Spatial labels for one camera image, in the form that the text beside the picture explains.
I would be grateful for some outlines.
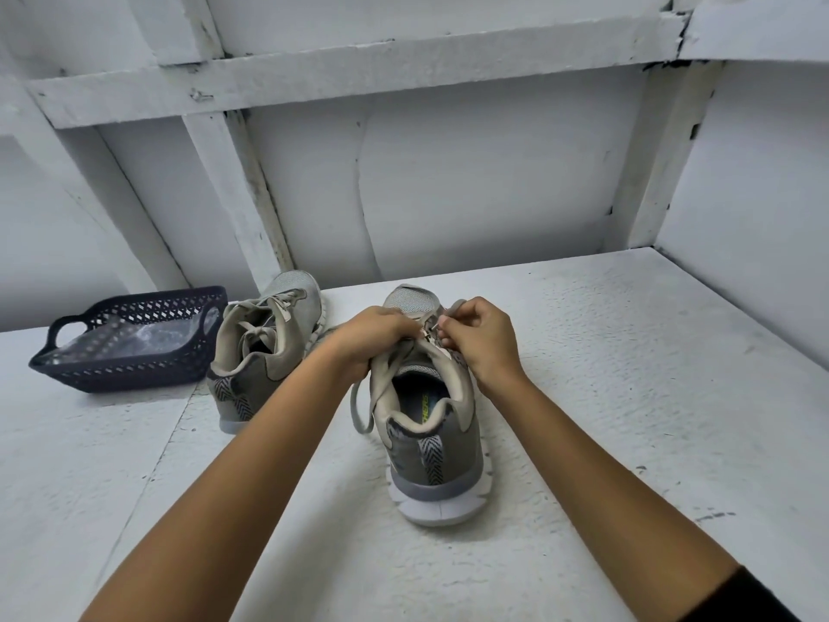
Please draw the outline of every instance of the white tabletop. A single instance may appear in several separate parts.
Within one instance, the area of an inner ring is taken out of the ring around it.
[[[513,316],[531,378],[804,619],[829,610],[829,374],[653,250],[415,280]],[[396,282],[325,292],[329,322]],[[0,619],[76,619],[229,437],[203,386],[93,397],[0,335]],[[489,506],[443,530],[389,500],[337,410],[234,620],[632,619],[510,429],[478,398]]]

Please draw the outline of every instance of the shoelace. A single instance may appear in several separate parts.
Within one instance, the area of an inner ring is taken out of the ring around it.
[[[292,289],[286,292],[280,292],[264,299],[264,305],[270,308],[273,313],[280,313],[285,321],[291,320],[292,316],[290,309],[296,305],[299,299],[305,298],[307,293],[302,289]],[[225,309],[225,315],[235,306],[242,306],[250,310],[262,309],[262,301],[235,301],[228,303]],[[276,349],[277,337],[275,328],[275,318],[270,317],[264,325],[256,326],[240,321],[239,324],[245,330],[242,338],[239,341],[239,351],[242,359],[250,354],[250,349],[256,342],[264,344],[271,352]]]
[[[452,316],[458,311],[458,308],[464,302],[466,302],[464,299],[459,299],[448,310],[442,312],[440,310],[434,310],[433,312],[425,313],[422,317],[417,319],[424,331],[425,340],[427,342],[443,349],[443,345],[440,344],[440,337],[437,334],[438,317],[441,314]],[[400,367],[404,365],[407,360],[409,360],[409,357],[412,355],[412,352],[416,347],[417,345],[414,340],[407,339],[400,341],[398,343],[398,353],[391,356],[389,360],[388,370],[384,371],[379,376],[375,373],[374,377],[377,384],[377,396],[375,397],[374,393],[371,394],[367,424],[363,424],[358,411],[358,392],[360,391],[360,384],[362,381],[359,381],[351,387],[351,422],[354,424],[354,429],[356,429],[361,435],[367,435],[372,429],[374,429],[374,408],[377,405],[377,400],[380,397],[383,397],[386,393],[386,390],[389,386],[391,386],[391,382],[395,379]]]

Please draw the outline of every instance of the basket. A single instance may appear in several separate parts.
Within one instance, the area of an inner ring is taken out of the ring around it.
[[[205,376],[207,367],[213,360],[215,337],[226,305],[227,292],[222,286],[108,298],[97,302],[83,314],[58,318],[51,324],[46,346],[29,361],[29,366],[38,373],[87,393],[172,386],[199,381]],[[211,308],[218,309],[219,317],[213,322],[210,330],[205,332],[205,318]],[[187,343],[172,352],[64,364],[45,362],[44,355],[57,349],[58,332],[70,323],[86,324],[86,331],[90,332],[106,324],[110,314],[131,324],[146,325],[179,319],[189,320],[199,311],[199,327]]]

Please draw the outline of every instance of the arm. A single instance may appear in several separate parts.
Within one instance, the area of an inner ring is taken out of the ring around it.
[[[420,326],[368,308],[331,334],[275,391],[140,541],[82,616],[89,622],[225,622],[368,360]]]
[[[524,374],[509,316],[481,298],[441,317],[478,385],[634,615],[676,622],[727,581],[737,562],[579,428]]]

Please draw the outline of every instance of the hand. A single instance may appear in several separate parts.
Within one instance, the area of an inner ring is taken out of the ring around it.
[[[352,320],[340,325],[320,344],[344,363],[351,382],[368,374],[368,363],[375,355],[390,349],[401,338],[420,338],[423,330],[413,318],[396,308],[366,308]]]
[[[525,377],[513,323],[486,299],[463,303],[453,318],[441,316],[438,332],[443,346],[463,354],[485,396],[504,380]]]

